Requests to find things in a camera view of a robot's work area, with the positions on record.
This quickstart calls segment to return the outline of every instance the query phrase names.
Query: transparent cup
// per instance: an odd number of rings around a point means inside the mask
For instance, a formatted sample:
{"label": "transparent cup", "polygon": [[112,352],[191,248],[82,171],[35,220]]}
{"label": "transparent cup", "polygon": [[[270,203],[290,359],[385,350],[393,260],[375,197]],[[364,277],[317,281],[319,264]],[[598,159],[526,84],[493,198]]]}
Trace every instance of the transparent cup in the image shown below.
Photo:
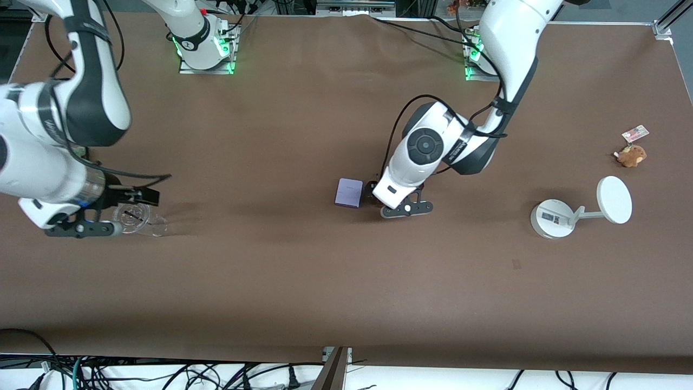
{"label": "transparent cup", "polygon": [[119,205],[113,211],[113,221],[123,226],[123,233],[161,237],[168,232],[168,221],[149,205]]}

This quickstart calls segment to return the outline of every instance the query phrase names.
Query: brown plush toy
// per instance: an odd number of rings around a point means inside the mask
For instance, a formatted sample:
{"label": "brown plush toy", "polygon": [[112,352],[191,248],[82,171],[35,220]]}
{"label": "brown plush toy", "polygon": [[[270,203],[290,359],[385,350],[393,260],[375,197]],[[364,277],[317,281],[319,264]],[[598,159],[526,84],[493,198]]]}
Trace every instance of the brown plush toy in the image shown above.
{"label": "brown plush toy", "polygon": [[647,158],[641,146],[626,146],[621,153],[614,153],[618,162],[626,168],[637,167],[638,163]]}

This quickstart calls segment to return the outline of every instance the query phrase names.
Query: sticker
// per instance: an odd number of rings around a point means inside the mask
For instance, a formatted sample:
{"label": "sticker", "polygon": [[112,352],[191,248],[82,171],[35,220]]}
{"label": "sticker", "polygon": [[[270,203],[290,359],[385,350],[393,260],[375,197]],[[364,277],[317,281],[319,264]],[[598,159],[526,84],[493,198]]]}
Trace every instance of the sticker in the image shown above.
{"label": "sticker", "polygon": [[645,128],[645,126],[640,125],[633,130],[626,131],[625,133],[621,134],[623,138],[626,139],[626,142],[632,144],[636,140],[643,138],[645,135],[648,135],[649,131]]}

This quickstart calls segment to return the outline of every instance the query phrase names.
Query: brown table surface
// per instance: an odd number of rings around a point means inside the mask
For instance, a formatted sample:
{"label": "brown table surface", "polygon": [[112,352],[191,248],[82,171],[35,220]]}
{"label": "brown table surface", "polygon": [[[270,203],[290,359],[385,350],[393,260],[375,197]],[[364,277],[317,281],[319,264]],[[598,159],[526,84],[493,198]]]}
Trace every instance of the brown table surface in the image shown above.
{"label": "brown table surface", "polygon": [[[66,354],[295,362],[348,345],[369,364],[693,372],[693,109],[649,27],[548,26],[488,169],[432,177],[432,214],[383,220],[335,206],[337,182],[375,176],[413,96],[486,105],[497,85],[466,82],[456,44],[363,16],[260,17],[235,75],[179,75],[156,14],[118,16],[133,122],[97,157],[173,174],[157,189],[174,235],[47,238],[0,196],[2,327]],[[14,81],[55,64],[34,28]],[[649,157],[621,168],[610,154],[639,124]],[[597,210],[609,175],[630,222],[532,230],[548,198]]]}

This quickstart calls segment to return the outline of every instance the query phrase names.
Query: cable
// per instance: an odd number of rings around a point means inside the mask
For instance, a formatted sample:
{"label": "cable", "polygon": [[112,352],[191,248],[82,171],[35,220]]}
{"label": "cable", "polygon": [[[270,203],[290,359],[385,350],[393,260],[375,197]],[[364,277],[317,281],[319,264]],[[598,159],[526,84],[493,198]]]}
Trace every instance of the cable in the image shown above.
{"label": "cable", "polygon": [[[46,17],[46,21],[44,22],[44,33],[46,34],[46,43],[48,44],[49,49],[53,52],[53,55],[58,60],[62,60],[63,57],[60,54],[58,54],[57,50],[55,50],[55,46],[53,46],[53,41],[51,40],[51,20],[53,20],[53,16],[48,15]],[[75,69],[72,69],[70,65],[65,64],[65,67],[67,69],[70,69],[72,73],[75,73]]]}
{"label": "cable", "polygon": [[[275,366],[275,367],[268,368],[268,369],[266,369],[266,370],[262,370],[262,371],[260,371],[260,372],[258,372],[258,373],[255,373],[255,374],[249,376],[247,379],[248,379],[248,380],[251,380],[252,378],[255,378],[256,376],[260,376],[260,375],[262,375],[262,374],[269,373],[270,371],[281,370],[282,368],[288,368],[289,366],[297,367],[297,366],[323,366],[323,365],[324,365],[323,363],[283,364],[283,365],[281,365],[281,366]],[[243,384],[243,383],[237,384],[237,385],[234,387],[234,390],[237,390],[237,388],[238,388],[240,385],[242,385],[242,384]]]}
{"label": "cable", "polygon": [[[67,58],[65,58],[61,62],[61,64],[63,64],[66,61],[67,61]],[[61,130],[59,133],[61,135],[62,141],[65,143],[65,146],[66,146],[68,153],[70,154],[70,156],[73,159],[75,159],[80,164],[85,165],[86,167],[89,167],[92,169],[97,169],[97,170],[102,171],[104,173],[110,173],[110,174],[116,175],[116,176],[126,176],[129,178],[138,178],[138,179],[155,179],[155,181],[153,181],[147,185],[135,187],[135,188],[140,188],[140,189],[141,188],[149,188],[150,186],[152,186],[154,184],[158,184],[158,183],[160,183],[166,179],[169,179],[172,176],[169,173],[167,173],[165,175],[147,175],[147,174],[142,174],[142,173],[130,173],[130,172],[126,172],[126,171],[119,171],[117,169],[110,169],[110,168],[102,167],[98,164],[94,164],[93,162],[86,161],[83,158],[77,156],[75,154],[75,151],[72,150],[72,148],[70,147],[70,141],[67,137],[67,124],[65,123],[65,120],[62,117],[62,109],[60,107],[60,102],[58,101],[58,97],[55,95],[55,83],[56,82],[57,82],[56,79],[50,78],[49,81],[47,82],[47,86],[49,89],[49,93],[51,94],[51,98],[53,99],[53,102],[55,103],[55,108],[58,110],[58,119],[60,120],[60,130]]]}
{"label": "cable", "polygon": [[79,359],[77,359],[77,361],[75,361],[74,367],[72,368],[72,390],[79,390],[79,388],[77,387],[77,372],[79,371],[80,362],[82,361],[82,359],[84,359],[84,357],[80,357]]}
{"label": "cable", "polygon": [[46,341],[46,339],[41,337],[40,334],[33,332],[31,330],[20,329],[20,328],[3,328],[3,329],[0,329],[0,334],[2,334],[2,333],[22,333],[22,334],[28,334],[29,336],[32,336],[32,337],[38,339],[39,341],[41,341],[41,344],[43,344],[48,349],[48,351],[51,353],[51,355],[53,356],[53,361],[55,362],[55,365],[58,368],[62,368],[62,364],[60,363],[60,360],[58,359],[58,354],[55,353],[55,350],[53,349],[53,347],[48,343],[48,341]]}
{"label": "cable", "polygon": [[[448,111],[453,115],[453,117],[459,122],[460,126],[462,128],[466,128],[466,124],[462,122],[462,120],[459,118],[455,110],[453,110],[452,107],[450,107],[449,104],[447,104],[443,99],[440,99],[438,96],[433,96],[431,94],[422,94],[414,97],[412,100],[408,101],[407,104],[404,105],[404,108],[399,112],[399,115],[397,116],[397,119],[394,122],[394,125],[392,126],[392,132],[390,133],[389,140],[387,141],[387,149],[385,149],[385,159],[383,160],[383,165],[380,168],[380,177],[382,178],[383,175],[385,174],[385,166],[387,165],[387,157],[389,156],[389,150],[390,147],[392,146],[392,138],[394,137],[394,132],[397,129],[397,125],[399,124],[399,120],[402,119],[402,115],[404,115],[404,112],[409,108],[412,103],[419,99],[423,98],[429,98],[437,101],[438,103],[442,104],[445,106],[445,108],[448,109]],[[482,133],[478,130],[474,130],[474,135],[477,135],[479,137],[488,137],[488,138],[505,138],[507,135],[506,134],[492,134],[492,133]]]}
{"label": "cable", "polygon": [[113,23],[116,25],[116,30],[118,31],[118,38],[120,38],[121,40],[121,59],[118,61],[118,66],[116,66],[116,70],[118,71],[123,65],[123,60],[125,59],[125,40],[123,39],[123,31],[121,30],[121,25],[118,23],[116,15],[113,15],[113,10],[111,10],[111,6],[108,5],[108,1],[106,0],[103,0],[103,3],[106,5],[108,13],[111,14],[111,19],[113,19]]}
{"label": "cable", "polygon": [[166,381],[164,387],[161,388],[161,390],[166,390],[168,386],[173,382],[173,380],[180,374],[182,374],[184,371],[187,371],[188,368],[190,368],[190,364],[186,364],[185,366],[181,367],[178,371],[173,373],[173,375]]}
{"label": "cable", "polygon": [[399,17],[404,16],[407,12],[409,12],[410,9],[412,9],[412,7],[414,6],[414,4],[416,4],[416,3],[418,3],[418,2],[419,2],[419,0],[414,0],[414,1],[412,1],[412,3],[407,7],[407,9],[405,9],[404,11],[402,11],[402,13],[401,13],[401,15],[399,15]]}
{"label": "cable", "polygon": [[238,27],[238,25],[243,21],[243,17],[244,17],[244,16],[245,16],[245,14],[242,14],[242,15],[240,16],[240,18],[238,18],[238,21],[237,21],[236,23],[234,23],[233,26],[227,28],[226,30],[222,30],[221,33],[222,33],[222,34],[226,34],[226,33],[228,33],[229,31],[233,30],[234,28]]}
{"label": "cable", "polygon": [[435,35],[435,34],[432,34],[432,33],[427,33],[427,32],[425,32],[425,31],[417,30],[417,29],[415,29],[415,28],[411,28],[411,27],[407,27],[407,26],[402,26],[401,24],[392,23],[392,22],[389,22],[389,21],[387,21],[387,20],[381,20],[381,19],[374,19],[374,20],[375,20],[376,22],[380,22],[380,23],[383,23],[383,24],[389,24],[390,26],[394,26],[394,27],[397,27],[397,28],[403,28],[403,29],[405,29],[405,30],[414,31],[415,33],[428,35],[429,37],[438,38],[438,39],[440,39],[440,40],[444,40],[444,41],[448,41],[448,42],[452,42],[452,43],[456,43],[456,44],[464,44],[464,42],[462,42],[462,41],[453,40],[453,39],[450,39],[450,38],[447,38],[447,37],[442,37],[442,36],[440,36],[440,35]]}
{"label": "cable", "polygon": [[520,377],[522,374],[525,373],[525,370],[519,370],[517,375],[515,375],[515,380],[513,380],[513,383],[508,387],[508,390],[514,390],[515,386],[518,384],[518,381],[520,380]]}
{"label": "cable", "polygon": [[566,373],[568,373],[568,377],[570,378],[570,383],[566,382],[565,380],[563,380],[563,378],[561,378],[560,372],[554,371],[554,373],[556,374],[556,378],[558,378],[561,381],[561,383],[570,388],[570,390],[577,390],[577,388],[575,387],[575,380],[573,379],[572,373],[570,371],[566,371]]}
{"label": "cable", "polygon": [[228,390],[228,388],[233,385],[239,378],[243,377],[244,374],[247,374],[248,371],[252,370],[253,368],[259,366],[257,363],[246,363],[243,367],[241,367],[240,370],[236,371],[234,376],[229,379],[228,382],[224,385],[224,387],[221,388],[221,390]]}
{"label": "cable", "polygon": [[461,30],[457,29],[457,27],[452,27],[448,22],[446,22],[445,20],[443,20],[442,18],[440,18],[438,16],[433,15],[433,16],[429,16],[426,19],[437,20],[438,22],[441,22],[443,24],[443,26],[447,27],[448,29],[450,29],[452,31],[455,31],[456,33],[462,32]]}
{"label": "cable", "polygon": [[608,376],[608,379],[606,380],[606,389],[605,390],[611,390],[611,381],[613,380],[613,377],[616,376],[618,373],[611,373]]}

